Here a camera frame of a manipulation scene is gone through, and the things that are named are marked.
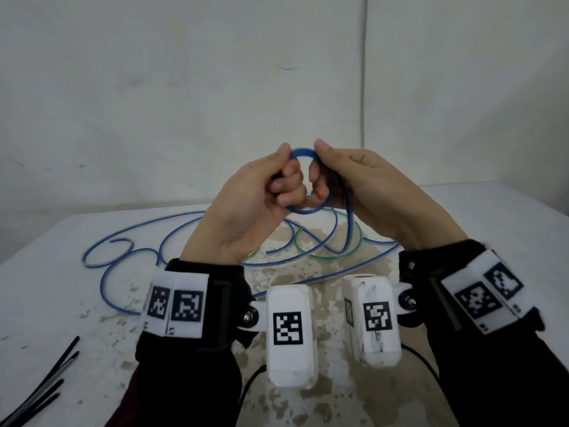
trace coiled blue cable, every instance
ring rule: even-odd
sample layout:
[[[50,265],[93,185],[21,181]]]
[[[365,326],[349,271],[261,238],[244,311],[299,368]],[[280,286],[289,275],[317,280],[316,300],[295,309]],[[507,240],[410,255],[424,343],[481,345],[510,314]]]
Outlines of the coiled blue cable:
[[[295,159],[297,157],[311,157],[313,159],[315,159],[316,161],[320,161],[318,159],[318,156],[316,155],[316,152],[314,150],[309,150],[309,149],[296,149],[293,150],[291,153],[291,158]],[[276,265],[282,265],[282,264],[287,264],[289,262],[293,262],[296,261],[300,258],[303,258],[311,253],[313,253],[314,251],[320,249],[320,248],[325,248],[326,250],[334,253],[334,254],[342,254],[345,251],[347,251],[347,249],[350,246],[351,240],[352,240],[352,232],[353,232],[353,211],[352,211],[352,205],[351,205],[351,201],[349,200],[349,196],[348,193],[346,191],[346,188],[343,184],[343,181],[341,179],[341,177],[338,176],[337,173],[335,172],[330,172],[330,194],[328,195],[328,198],[326,199],[326,201],[323,202],[323,204],[321,204],[320,206],[316,207],[316,208],[312,208],[312,209],[303,209],[303,210],[298,210],[294,207],[287,207],[289,209],[289,211],[294,212],[296,214],[312,214],[312,213],[316,213],[317,211],[322,210],[324,207],[327,207],[330,202],[331,202],[331,198],[335,192],[336,188],[340,188],[342,190],[342,193],[344,195],[344,203],[346,204],[346,218],[348,219],[348,228],[346,231],[346,241],[344,244],[344,247],[339,250],[336,251],[335,249],[331,248],[330,246],[327,245],[328,241],[330,240],[330,238],[334,235],[334,233],[336,232],[336,229],[338,227],[338,215],[336,213],[336,211],[334,210],[334,208],[331,208],[331,211],[334,214],[334,226],[332,228],[332,230],[330,231],[330,234],[325,237],[323,240],[320,240],[316,235],[314,235],[313,233],[311,233],[308,229],[304,228],[303,226],[301,226],[300,224],[298,224],[297,222],[290,220],[290,219],[285,219],[284,222],[285,224],[287,224],[290,229],[291,229],[291,237],[288,240],[287,243],[285,243],[283,246],[271,250],[271,251],[267,251],[265,252],[268,255],[274,254],[274,253],[278,253],[280,251],[284,251],[285,249],[287,249],[292,243],[293,243],[293,239],[294,239],[294,235],[295,235],[295,230],[294,227],[297,228],[301,228],[303,229],[303,231],[305,231],[311,238],[313,238],[317,244],[316,246],[312,247],[311,249],[304,251],[300,254],[297,254],[296,256],[292,256],[290,258],[286,258],[286,259],[282,259],[280,261],[273,261],[273,262],[263,262],[263,263],[251,263],[251,262],[242,262],[241,265],[243,266],[249,266],[249,267],[264,267],[264,266],[276,266]],[[168,239],[174,235],[176,232],[178,232],[179,230],[199,221],[202,217],[197,217],[194,218],[188,222],[185,222],[183,224],[181,224],[180,226],[178,226],[177,228],[175,228],[174,230],[172,230],[169,234],[167,234],[167,236],[162,240],[162,242],[160,243],[160,246],[158,248],[158,250],[154,250],[151,248],[140,248],[140,249],[136,249],[134,250],[134,242],[130,239],[130,238],[126,238],[126,237],[119,237],[119,238],[114,238],[118,235],[123,234],[124,232],[127,232],[129,230],[133,230],[133,229],[137,229],[152,223],[156,223],[156,222],[161,222],[163,220],[168,220],[168,219],[173,219],[175,217],[181,217],[181,216],[191,216],[191,215],[198,215],[198,214],[204,214],[205,211],[189,211],[189,212],[185,212],[185,213],[179,213],[179,214],[174,214],[174,215],[170,215],[170,216],[164,216],[164,217],[159,217],[157,219],[153,219],[153,220],[149,220],[147,222],[142,222],[142,223],[138,223],[132,226],[129,226],[125,229],[121,229],[117,232],[112,233],[111,235],[108,235],[102,239],[100,239],[99,241],[97,241],[96,243],[94,243],[91,247],[89,247],[82,255],[81,257],[81,261],[83,263],[83,265],[87,268],[102,268],[102,267],[107,267],[107,269],[105,270],[105,272],[103,273],[103,276],[101,277],[100,280],[100,284],[99,284],[99,292],[101,294],[101,298],[103,299],[103,301],[111,308],[115,309],[116,311],[119,311],[120,313],[124,313],[127,315],[133,315],[133,316],[138,316],[140,315],[139,312],[134,311],[134,310],[129,310],[127,308],[123,308],[123,307],[119,307],[117,305],[115,305],[112,301],[109,300],[109,298],[106,295],[105,292],[105,287],[106,287],[106,281],[111,273],[111,271],[118,265],[120,264],[122,261],[124,261],[126,258],[129,258],[130,256],[139,253],[141,251],[152,251],[154,254],[156,254],[156,265],[159,266],[160,264],[167,264],[167,261],[164,259],[163,257],[163,249],[164,246],[166,244],[166,242],[168,241]],[[325,274],[325,275],[321,275],[318,277],[312,277],[312,278],[308,278],[305,280],[301,280],[299,282],[294,283],[295,285],[307,285],[310,283],[314,283],[317,281],[321,281],[321,280],[326,280],[328,278],[331,277],[336,277],[338,275],[342,275],[344,273],[350,272],[352,270],[355,270],[357,268],[360,268],[362,266],[365,266],[367,264],[370,264],[371,262],[388,255],[389,253],[391,253],[392,251],[394,251],[397,247],[399,247],[399,244],[397,244],[394,241],[377,241],[377,240],[371,240],[370,238],[363,238],[364,241],[366,243],[371,243],[371,244],[375,244],[375,245],[393,245],[390,249],[388,249],[387,251],[384,251],[376,256],[374,256],[373,258],[367,259],[364,262],[361,262],[360,264],[356,264],[353,265],[351,267],[348,267],[344,270],[339,270],[337,272],[334,273],[330,273],[330,274]],[[101,244],[103,244],[105,241],[109,241],[110,243],[118,243],[118,242],[127,242],[129,243],[129,247],[126,249],[126,251],[124,253],[122,253],[121,255],[119,255],[117,258],[115,259],[111,259],[110,261],[101,263],[101,264],[89,264],[87,263],[87,258],[89,256],[89,254],[94,251],[98,246],[100,246]],[[262,297],[266,294],[266,291],[262,291],[262,292],[258,292],[256,294],[253,294],[253,297],[258,298],[258,297]]]

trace white plastic housing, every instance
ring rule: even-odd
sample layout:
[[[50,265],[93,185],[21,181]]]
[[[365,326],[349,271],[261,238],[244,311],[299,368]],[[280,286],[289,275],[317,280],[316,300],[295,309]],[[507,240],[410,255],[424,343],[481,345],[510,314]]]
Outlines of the white plastic housing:
[[[396,365],[401,359],[401,339],[391,282],[377,275],[347,275],[341,289],[346,337],[356,361],[375,368]]]
[[[311,388],[318,378],[312,290],[305,285],[267,290],[267,374],[276,387]]]

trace hand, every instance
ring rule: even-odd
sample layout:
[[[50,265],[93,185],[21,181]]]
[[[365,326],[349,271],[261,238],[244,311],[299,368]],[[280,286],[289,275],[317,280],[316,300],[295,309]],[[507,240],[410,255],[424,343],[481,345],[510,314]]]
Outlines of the hand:
[[[443,207],[373,151],[333,149],[321,139],[314,149],[322,163],[343,179],[354,213],[378,234],[400,243],[405,250],[440,247],[468,237]],[[317,162],[309,167],[313,201],[329,194],[327,174]],[[342,192],[332,206],[345,208]]]
[[[313,206],[291,147],[244,165],[222,187],[190,236],[183,261],[238,265],[256,251],[289,214],[286,207]],[[281,171],[283,177],[271,180]]]

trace white table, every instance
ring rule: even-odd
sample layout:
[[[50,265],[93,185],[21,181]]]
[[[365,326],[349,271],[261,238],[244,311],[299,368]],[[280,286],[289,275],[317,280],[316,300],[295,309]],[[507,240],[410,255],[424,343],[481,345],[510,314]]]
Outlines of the white table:
[[[569,366],[569,218],[500,183],[469,183],[427,187],[473,238],[488,241],[535,292],[547,330],[542,337]],[[75,335],[81,355],[64,374],[61,396],[29,425],[100,426],[117,407],[135,368],[137,318],[115,313],[99,296],[103,269],[83,267],[80,257],[92,243],[137,222],[203,209],[204,206],[142,209],[64,219],[0,266],[0,417],[11,412],[39,383]],[[166,234],[189,218],[176,218],[125,236],[135,248],[157,248]],[[311,228],[329,229],[329,222]],[[172,237],[165,256],[180,251],[190,228]],[[290,230],[278,229],[265,247],[281,245]],[[124,243],[106,244],[90,258],[116,257]],[[339,261],[302,259],[269,269],[247,269],[255,289],[284,284],[313,274],[361,262],[377,249],[364,245]],[[125,260],[109,278],[111,299],[139,309],[154,271],[155,256],[140,253]],[[369,265],[366,272],[398,279],[397,255]],[[252,387],[240,425],[455,425],[444,397],[429,372],[411,355],[395,369],[371,371],[356,365],[343,343],[343,307],[338,279],[314,285],[322,376],[310,391],[275,390],[261,376]],[[424,329],[402,330],[402,341],[433,360]],[[235,344],[247,379],[263,363],[264,337],[247,351]]]

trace black sleeve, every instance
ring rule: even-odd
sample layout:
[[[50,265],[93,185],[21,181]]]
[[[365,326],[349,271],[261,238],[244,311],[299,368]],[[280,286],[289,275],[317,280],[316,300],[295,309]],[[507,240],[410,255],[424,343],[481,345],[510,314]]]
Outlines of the black sleeve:
[[[242,266],[196,264],[173,259],[166,270],[203,273],[212,280],[231,281],[229,322],[242,318],[252,300]],[[208,298],[204,311],[204,335],[218,327],[217,301]],[[229,340],[245,347],[257,333],[232,328]],[[231,344],[217,352],[195,352],[195,340],[158,337],[143,332],[137,344],[139,365],[122,402],[107,427],[168,425],[234,425],[241,394],[241,372]]]
[[[436,283],[484,250],[468,240],[400,254],[401,280],[413,285],[443,392],[463,427],[566,424],[569,373],[537,337],[535,330],[543,329],[537,309],[483,335]],[[455,312],[454,320],[448,309]]]

